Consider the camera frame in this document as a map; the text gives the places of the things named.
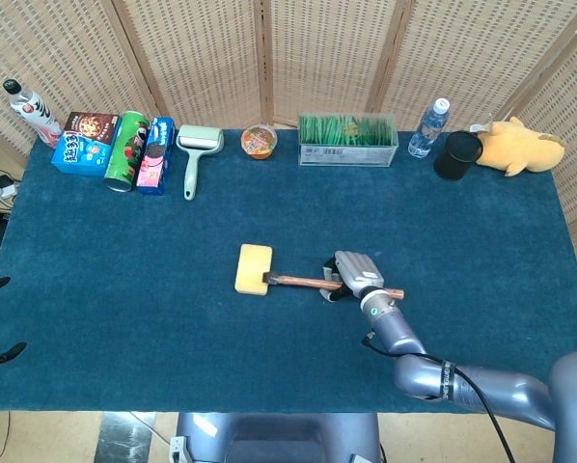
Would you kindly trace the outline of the grey robot torso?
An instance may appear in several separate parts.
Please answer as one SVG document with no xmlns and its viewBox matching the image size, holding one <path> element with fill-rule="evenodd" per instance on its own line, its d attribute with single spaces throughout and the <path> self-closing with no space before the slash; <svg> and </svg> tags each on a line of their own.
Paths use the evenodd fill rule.
<svg viewBox="0 0 577 463">
<path fill-rule="evenodd" d="M 374 413 L 179 414 L 168 463 L 388 463 Z"/>
</svg>

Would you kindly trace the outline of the blue snack box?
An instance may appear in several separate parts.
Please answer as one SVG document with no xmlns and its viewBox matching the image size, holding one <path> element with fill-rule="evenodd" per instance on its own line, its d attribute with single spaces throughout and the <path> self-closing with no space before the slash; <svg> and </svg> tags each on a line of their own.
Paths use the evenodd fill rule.
<svg viewBox="0 0 577 463">
<path fill-rule="evenodd" d="M 64 174 L 103 177 L 112 147 L 112 143 L 106 144 L 66 130 L 51 157 L 51 165 Z"/>
</svg>

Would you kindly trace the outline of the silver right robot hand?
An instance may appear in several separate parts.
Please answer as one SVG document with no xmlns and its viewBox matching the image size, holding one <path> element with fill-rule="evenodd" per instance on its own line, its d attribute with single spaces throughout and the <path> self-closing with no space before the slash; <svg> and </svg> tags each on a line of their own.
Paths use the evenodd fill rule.
<svg viewBox="0 0 577 463">
<path fill-rule="evenodd" d="M 335 302 L 352 294 L 362 297 L 368 287 L 384 287 L 384 278 L 373 260 L 361 253 L 336 251 L 323 265 L 325 281 L 338 282 L 341 286 L 334 290 L 321 288 L 319 293 L 329 302 Z"/>
</svg>

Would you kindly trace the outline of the blue Oreo cookie box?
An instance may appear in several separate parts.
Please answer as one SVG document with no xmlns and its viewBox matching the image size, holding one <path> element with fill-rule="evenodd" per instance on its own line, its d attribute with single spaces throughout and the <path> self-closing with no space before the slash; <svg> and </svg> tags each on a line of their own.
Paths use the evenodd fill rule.
<svg viewBox="0 0 577 463">
<path fill-rule="evenodd" d="M 176 127 L 170 117 L 155 117 L 147 138 L 139 168 L 136 190 L 142 194 L 164 194 L 166 177 L 176 139 Z"/>
</svg>

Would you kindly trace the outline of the blue carpet table cloth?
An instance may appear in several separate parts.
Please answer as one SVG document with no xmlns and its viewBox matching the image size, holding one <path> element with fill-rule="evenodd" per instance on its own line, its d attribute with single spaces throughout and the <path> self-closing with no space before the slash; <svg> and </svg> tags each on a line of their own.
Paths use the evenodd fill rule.
<svg viewBox="0 0 577 463">
<path fill-rule="evenodd" d="M 335 252 L 369 255 L 439 358 L 545 379 L 577 350 L 577 261 L 550 174 L 481 167 L 460 181 L 399 150 L 388 168 L 303 167 L 297 136 L 265 161 L 240 134 L 201 160 L 183 197 L 66 175 L 36 143 L 0 248 L 0 410 L 408 412 L 393 362 L 360 343 L 355 298 L 234 290 L 240 246 L 319 277 Z"/>
</svg>

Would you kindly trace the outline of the woven rattan folding screen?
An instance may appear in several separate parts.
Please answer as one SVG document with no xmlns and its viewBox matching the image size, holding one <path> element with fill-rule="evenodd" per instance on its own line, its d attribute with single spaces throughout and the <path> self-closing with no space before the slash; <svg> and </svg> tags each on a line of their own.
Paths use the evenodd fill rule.
<svg viewBox="0 0 577 463">
<path fill-rule="evenodd" d="M 577 256 L 577 0 L 0 0 L 0 175 L 18 178 L 35 134 L 9 78 L 58 119 L 392 112 L 410 130 L 438 97 L 453 129 L 515 116 L 567 144 L 554 178 Z"/>
</svg>

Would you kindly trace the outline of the yellow plush toy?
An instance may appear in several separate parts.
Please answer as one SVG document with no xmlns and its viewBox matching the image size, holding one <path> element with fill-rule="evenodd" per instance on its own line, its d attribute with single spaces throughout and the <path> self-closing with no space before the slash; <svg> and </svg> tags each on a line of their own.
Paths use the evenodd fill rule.
<svg viewBox="0 0 577 463">
<path fill-rule="evenodd" d="M 549 171 L 561 162 L 565 152 L 565 143 L 560 137 L 531 130 L 516 117 L 472 124 L 469 131 L 482 143 L 482 153 L 476 163 L 504 171 L 506 177 L 523 171 Z"/>
</svg>

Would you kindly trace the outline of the clear box of green packets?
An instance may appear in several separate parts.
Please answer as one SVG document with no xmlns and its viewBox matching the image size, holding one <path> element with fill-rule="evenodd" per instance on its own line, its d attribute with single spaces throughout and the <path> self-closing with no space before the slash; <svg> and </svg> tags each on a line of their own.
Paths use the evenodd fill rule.
<svg viewBox="0 0 577 463">
<path fill-rule="evenodd" d="M 297 129 L 302 166 L 387 168 L 399 147 L 391 113 L 302 113 Z"/>
</svg>

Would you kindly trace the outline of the black mesh pen holder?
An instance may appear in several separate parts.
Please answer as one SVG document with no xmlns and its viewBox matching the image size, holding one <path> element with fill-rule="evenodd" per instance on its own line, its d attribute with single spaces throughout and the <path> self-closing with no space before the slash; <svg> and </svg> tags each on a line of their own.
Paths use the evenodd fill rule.
<svg viewBox="0 0 577 463">
<path fill-rule="evenodd" d="M 434 161 L 434 171 L 442 179 L 460 180 L 481 157 L 482 151 L 477 134 L 464 130 L 452 132 Z"/>
</svg>

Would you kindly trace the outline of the yellow sponge with green base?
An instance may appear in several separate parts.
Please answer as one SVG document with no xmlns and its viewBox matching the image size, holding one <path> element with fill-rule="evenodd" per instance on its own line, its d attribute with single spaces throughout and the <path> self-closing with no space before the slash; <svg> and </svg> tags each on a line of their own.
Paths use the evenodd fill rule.
<svg viewBox="0 0 577 463">
<path fill-rule="evenodd" d="M 273 250 L 269 246 L 242 244 L 234 281 L 238 293 L 264 296 L 268 284 L 263 274 L 271 269 Z"/>
</svg>

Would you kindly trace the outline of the brown cookie box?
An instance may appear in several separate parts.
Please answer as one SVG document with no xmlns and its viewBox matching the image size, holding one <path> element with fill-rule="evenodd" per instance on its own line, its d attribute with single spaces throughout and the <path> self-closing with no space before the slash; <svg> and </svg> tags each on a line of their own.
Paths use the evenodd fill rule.
<svg viewBox="0 0 577 463">
<path fill-rule="evenodd" d="M 64 126 L 64 135 L 78 134 L 86 139 L 110 145 L 119 120 L 119 115 L 71 112 Z"/>
</svg>

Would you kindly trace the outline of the green chips can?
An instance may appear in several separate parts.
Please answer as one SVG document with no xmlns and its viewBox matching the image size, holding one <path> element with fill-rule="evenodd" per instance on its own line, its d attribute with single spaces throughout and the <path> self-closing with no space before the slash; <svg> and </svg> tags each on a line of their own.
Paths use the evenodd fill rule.
<svg viewBox="0 0 577 463">
<path fill-rule="evenodd" d="M 134 183 L 148 138 L 150 122 L 136 111 L 122 114 L 104 184 L 117 192 L 129 192 Z"/>
</svg>

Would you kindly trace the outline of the yellow brush with wooden handle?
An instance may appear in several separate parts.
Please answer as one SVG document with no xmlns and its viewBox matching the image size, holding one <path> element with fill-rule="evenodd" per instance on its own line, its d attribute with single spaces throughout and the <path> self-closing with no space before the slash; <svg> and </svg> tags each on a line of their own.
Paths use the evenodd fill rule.
<svg viewBox="0 0 577 463">
<path fill-rule="evenodd" d="M 279 275 L 276 272 L 264 272 L 262 274 L 262 281 L 267 285 L 283 285 L 283 286 L 303 286 L 303 287 L 313 287 L 317 289 L 325 289 L 328 291 L 334 291 L 342 287 L 341 282 L 331 281 L 331 280 L 318 280 L 318 279 L 308 279 L 293 277 L 288 275 Z"/>
</svg>

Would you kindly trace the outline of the clear water bottle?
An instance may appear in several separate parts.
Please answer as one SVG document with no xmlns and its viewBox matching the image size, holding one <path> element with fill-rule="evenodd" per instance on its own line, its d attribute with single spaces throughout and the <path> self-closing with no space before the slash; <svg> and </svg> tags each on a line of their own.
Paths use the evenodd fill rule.
<svg viewBox="0 0 577 463">
<path fill-rule="evenodd" d="M 432 146 L 450 117 L 451 104 L 446 98 L 437 98 L 429 106 L 408 145 L 408 153 L 417 158 L 424 158 L 430 153 Z"/>
</svg>

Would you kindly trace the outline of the white pink drink bottle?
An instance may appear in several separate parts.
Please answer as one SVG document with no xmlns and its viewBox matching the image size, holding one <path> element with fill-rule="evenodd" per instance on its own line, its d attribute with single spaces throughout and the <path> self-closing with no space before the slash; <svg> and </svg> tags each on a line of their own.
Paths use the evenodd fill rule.
<svg viewBox="0 0 577 463">
<path fill-rule="evenodd" d="M 10 106 L 18 116 L 37 132 L 46 145 L 56 148 L 63 128 L 42 97 L 30 88 L 22 87 L 14 79 L 5 80 L 3 88 L 9 94 Z"/>
</svg>

